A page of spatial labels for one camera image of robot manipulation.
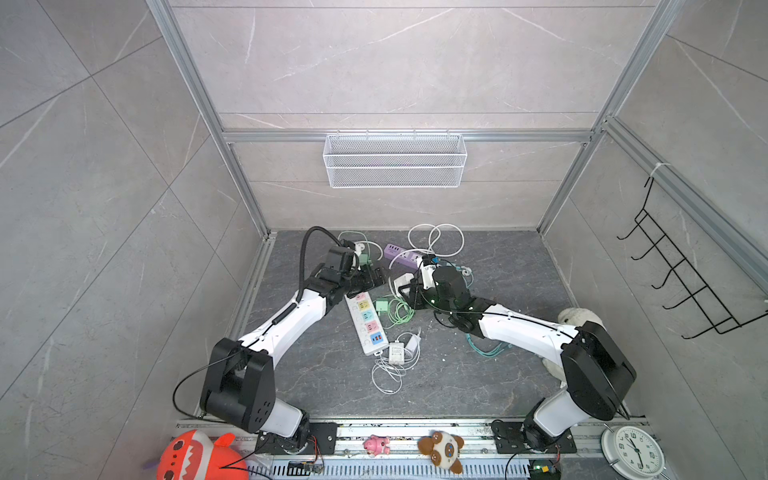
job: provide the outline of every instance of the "clock face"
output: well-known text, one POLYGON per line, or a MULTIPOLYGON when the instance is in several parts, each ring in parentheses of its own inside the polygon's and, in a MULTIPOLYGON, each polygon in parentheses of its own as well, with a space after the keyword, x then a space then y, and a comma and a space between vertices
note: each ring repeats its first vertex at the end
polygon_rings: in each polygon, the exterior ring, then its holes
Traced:
POLYGON ((635 427, 622 427, 614 438, 619 459, 632 470, 655 475, 664 468, 659 445, 647 432, 635 427))

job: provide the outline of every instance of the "clock hand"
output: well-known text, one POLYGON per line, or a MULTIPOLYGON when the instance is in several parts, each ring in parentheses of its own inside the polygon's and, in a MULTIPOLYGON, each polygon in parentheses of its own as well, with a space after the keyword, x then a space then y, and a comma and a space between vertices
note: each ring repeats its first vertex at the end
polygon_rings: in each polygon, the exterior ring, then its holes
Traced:
POLYGON ((627 440, 629 440, 630 445, 632 445, 632 448, 634 449, 635 453, 637 453, 637 458, 640 459, 640 470, 644 468, 643 466, 643 456, 640 455, 640 449, 636 446, 634 446, 634 442, 632 442, 632 439, 629 437, 625 437, 627 440))

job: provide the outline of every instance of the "orange plush toy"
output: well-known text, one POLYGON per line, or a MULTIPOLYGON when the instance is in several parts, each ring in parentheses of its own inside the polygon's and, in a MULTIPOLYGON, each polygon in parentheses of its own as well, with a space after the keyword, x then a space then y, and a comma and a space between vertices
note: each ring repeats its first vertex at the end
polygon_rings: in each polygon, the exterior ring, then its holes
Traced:
POLYGON ((197 430, 184 433, 163 452, 157 480, 248 480, 245 461, 230 448, 234 439, 233 433, 216 442, 197 430))

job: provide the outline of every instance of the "cable tie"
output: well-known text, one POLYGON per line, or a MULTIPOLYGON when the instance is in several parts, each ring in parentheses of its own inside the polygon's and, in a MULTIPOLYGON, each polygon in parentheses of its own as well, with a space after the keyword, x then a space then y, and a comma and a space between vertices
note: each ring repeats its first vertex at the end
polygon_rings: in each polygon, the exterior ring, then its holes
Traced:
POLYGON ((654 167, 653 170, 650 171, 649 177, 653 177, 653 175, 656 173, 656 170, 658 170, 659 167, 662 165, 667 165, 668 167, 672 166, 672 164, 665 164, 664 162, 656 162, 656 166, 654 167))

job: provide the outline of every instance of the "wire basket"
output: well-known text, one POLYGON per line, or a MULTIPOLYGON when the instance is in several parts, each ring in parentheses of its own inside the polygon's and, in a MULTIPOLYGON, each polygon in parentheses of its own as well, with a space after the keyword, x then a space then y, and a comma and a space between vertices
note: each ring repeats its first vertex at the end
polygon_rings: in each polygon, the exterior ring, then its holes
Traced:
POLYGON ((467 149, 460 134, 332 134, 323 160, 333 188, 458 187, 467 149))

